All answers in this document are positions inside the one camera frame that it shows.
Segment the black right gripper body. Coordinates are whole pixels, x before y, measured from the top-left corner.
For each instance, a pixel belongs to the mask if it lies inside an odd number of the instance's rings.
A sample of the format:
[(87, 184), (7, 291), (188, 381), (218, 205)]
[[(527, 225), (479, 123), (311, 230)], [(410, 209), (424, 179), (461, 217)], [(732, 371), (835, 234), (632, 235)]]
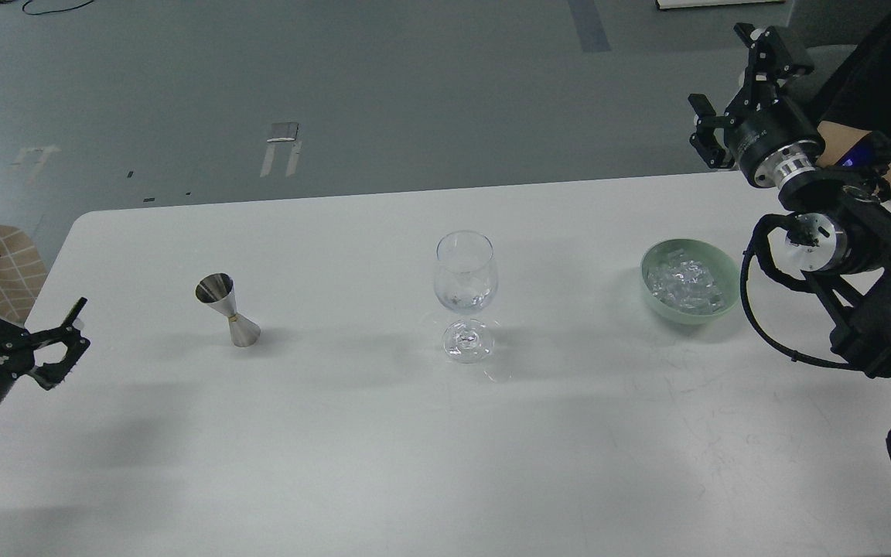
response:
[(772, 188), (812, 168), (826, 142), (801, 106), (782, 98), (736, 119), (724, 131), (724, 146), (750, 186)]

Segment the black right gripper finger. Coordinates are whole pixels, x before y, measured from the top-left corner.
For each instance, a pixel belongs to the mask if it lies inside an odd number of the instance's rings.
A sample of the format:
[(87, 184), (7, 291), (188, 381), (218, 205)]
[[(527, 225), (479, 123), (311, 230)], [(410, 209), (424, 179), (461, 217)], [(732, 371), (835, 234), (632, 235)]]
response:
[(749, 51), (735, 105), (771, 104), (789, 82), (814, 71), (812, 56), (791, 29), (736, 22), (733, 32)]
[(736, 126), (736, 117), (729, 113), (719, 115), (706, 95), (690, 93), (688, 102), (695, 113), (695, 131), (690, 134), (690, 145), (709, 169), (731, 169), (735, 159), (718, 140), (718, 130)]

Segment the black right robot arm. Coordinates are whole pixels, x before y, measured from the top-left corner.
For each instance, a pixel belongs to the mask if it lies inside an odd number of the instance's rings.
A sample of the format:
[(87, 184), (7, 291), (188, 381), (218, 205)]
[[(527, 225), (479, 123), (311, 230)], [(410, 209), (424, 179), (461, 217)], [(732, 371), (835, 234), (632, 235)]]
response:
[[(695, 131), (689, 142), (710, 169), (737, 168), (756, 188), (775, 188), (784, 208), (754, 226), (739, 272), (739, 298), (752, 328), (794, 362), (891, 378), (891, 200), (886, 173), (891, 140), (861, 137), (831, 166), (819, 166), (826, 142), (787, 95), (814, 63), (788, 28), (737, 22), (747, 49), (739, 91), (722, 111), (689, 95)], [(814, 295), (834, 327), (838, 362), (785, 347), (758, 324), (747, 293), (752, 263), (793, 292)]]

